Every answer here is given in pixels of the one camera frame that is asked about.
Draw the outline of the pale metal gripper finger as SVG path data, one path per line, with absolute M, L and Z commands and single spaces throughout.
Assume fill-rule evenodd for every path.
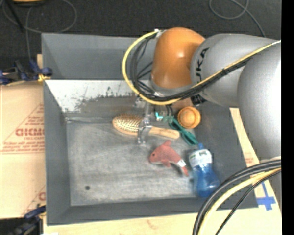
M 144 129 L 145 129 L 145 126 L 143 124 L 140 124 L 138 127 L 138 133 L 137 133 L 137 143 L 138 144 L 143 144 L 145 142 Z
M 149 132 L 152 128 L 150 119 L 148 117 L 145 117 L 143 119 L 144 129 L 143 129 L 143 142 L 146 142 L 147 136 L 149 135 Z

